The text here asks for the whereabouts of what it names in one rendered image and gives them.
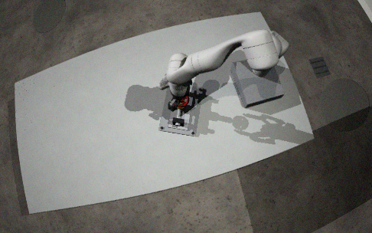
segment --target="gray floor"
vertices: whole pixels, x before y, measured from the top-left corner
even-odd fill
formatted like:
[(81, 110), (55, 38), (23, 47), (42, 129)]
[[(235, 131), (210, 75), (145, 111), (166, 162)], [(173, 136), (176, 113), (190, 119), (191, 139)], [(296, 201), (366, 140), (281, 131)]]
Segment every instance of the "gray floor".
[[(328, 124), (321, 108), (327, 85), (341, 78), (356, 81), (372, 100), (372, 24), (356, 0), (67, 0), (62, 20), (46, 33), (34, 28), (38, 3), (0, 2), (0, 232), (312, 232), (372, 199), (372, 113), (364, 110)], [(315, 131), (313, 141), (180, 188), (27, 215), (16, 185), (16, 81), (138, 34), (255, 11), (291, 44), (285, 57)], [(325, 59), (331, 75), (315, 77), (308, 62), (314, 57)], [(355, 130), (340, 130), (364, 118)], [(353, 227), (361, 221), (355, 216), (351, 212), (325, 231), (372, 229), (370, 218), (363, 228)]]

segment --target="floor vent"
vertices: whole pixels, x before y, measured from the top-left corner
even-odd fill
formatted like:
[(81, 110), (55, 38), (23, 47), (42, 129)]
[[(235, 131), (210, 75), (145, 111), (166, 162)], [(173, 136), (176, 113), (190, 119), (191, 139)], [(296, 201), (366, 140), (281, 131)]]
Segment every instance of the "floor vent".
[(324, 77), (331, 74), (323, 57), (312, 58), (309, 61), (316, 77)]

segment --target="red object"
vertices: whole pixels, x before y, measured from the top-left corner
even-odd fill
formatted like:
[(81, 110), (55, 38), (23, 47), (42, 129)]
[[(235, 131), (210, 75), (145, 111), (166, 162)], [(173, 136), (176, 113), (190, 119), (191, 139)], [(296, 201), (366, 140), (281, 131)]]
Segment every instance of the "red object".
[(183, 97), (180, 103), (177, 105), (178, 108), (184, 108), (188, 105), (188, 96)]

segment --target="white robotic arm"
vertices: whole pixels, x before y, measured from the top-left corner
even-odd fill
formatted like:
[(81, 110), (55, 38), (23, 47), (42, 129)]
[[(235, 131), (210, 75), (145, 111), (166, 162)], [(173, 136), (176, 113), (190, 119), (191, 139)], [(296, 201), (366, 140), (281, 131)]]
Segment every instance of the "white robotic arm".
[(173, 54), (160, 88), (170, 87), (175, 98), (188, 94), (191, 80), (198, 74), (218, 69), (238, 47), (243, 47), (254, 74), (265, 76), (287, 51), (289, 43), (274, 31), (258, 30), (242, 34), (212, 48), (193, 53)]

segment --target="gray pedestal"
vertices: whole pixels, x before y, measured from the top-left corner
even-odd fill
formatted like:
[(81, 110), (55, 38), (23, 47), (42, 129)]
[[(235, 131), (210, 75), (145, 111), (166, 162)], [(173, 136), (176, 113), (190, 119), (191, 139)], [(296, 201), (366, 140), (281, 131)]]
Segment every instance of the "gray pedestal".
[(284, 95), (275, 68), (265, 77), (258, 77), (252, 72), (247, 61), (238, 61), (233, 63), (231, 77), (243, 107), (275, 100)]

